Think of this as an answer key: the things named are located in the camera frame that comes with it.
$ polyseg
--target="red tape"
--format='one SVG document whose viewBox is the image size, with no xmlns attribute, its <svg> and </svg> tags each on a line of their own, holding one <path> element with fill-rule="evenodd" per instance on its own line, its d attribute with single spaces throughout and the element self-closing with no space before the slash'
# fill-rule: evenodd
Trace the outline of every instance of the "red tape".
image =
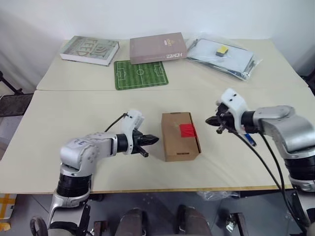
<svg viewBox="0 0 315 236">
<path fill-rule="evenodd" d="M 192 124 L 180 124 L 179 129 L 181 130 L 182 138 L 196 137 L 195 128 Z"/>
</svg>

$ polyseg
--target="white desk surface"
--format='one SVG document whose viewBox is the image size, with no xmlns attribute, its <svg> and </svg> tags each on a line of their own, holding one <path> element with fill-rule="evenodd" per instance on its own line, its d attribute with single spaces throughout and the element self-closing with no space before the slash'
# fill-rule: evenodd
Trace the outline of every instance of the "white desk surface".
<svg viewBox="0 0 315 236">
<path fill-rule="evenodd" d="M 68 140 L 104 130 L 130 108 L 145 116 L 140 130 L 162 137 L 161 114 L 191 112 L 202 153 L 194 161 L 164 162 L 162 140 L 140 154 L 104 158 L 97 164 L 94 192 L 159 190 L 274 189 L 272 179 L 258 158 L 236 137 L 205 123 L 215 113 L 215 101 L 224 89 L 151 91 L 36 91 L 2 161 L 0 192 L 52 193 L 59 179 L 59 150 Z M 237 91 L 251 109 L 291 105 L 315 123 L 308 88 L 243 89 Z M 119 133 L 119 123 L 111 131 Z M 258 135 L 253 135 L 270 169 L 277 169 Z M 276 155 L 289 185 L 288 171 Z"/>
<path fill-rule="evenodd" d="M 270 40 L 242 39 L 238 42 L 263 59 L 247 83 L 188 59 L 181 59 L 163 62 L 168 85 L 138 90 L 307 87 Z M 120 49 L 109 67 L 66 61 L 57 54 L 37 89 L 116 90 L 113 62 L 117 60 L 129 60 L 128 40 L 120 41 Z"/>
</svg>

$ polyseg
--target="plastic bag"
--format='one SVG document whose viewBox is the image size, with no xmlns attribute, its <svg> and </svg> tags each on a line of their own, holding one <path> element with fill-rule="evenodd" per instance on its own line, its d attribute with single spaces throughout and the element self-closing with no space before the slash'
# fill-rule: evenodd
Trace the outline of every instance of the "plastic bag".
<svg viewBox="0 0 315 236">
<path fill-rule="evenodd" d="M 205 201 L 218 201 L 225 198 L 240 198 L 240 192 L 237 191 L 199 191 L 199 196 Z"/>
<path fill-rule="evenodd" d="M 232 40 L 200 33 L 186 41 L 187 58 L 247 81 L 262 61 L 253 52 Z"/>
</svg>

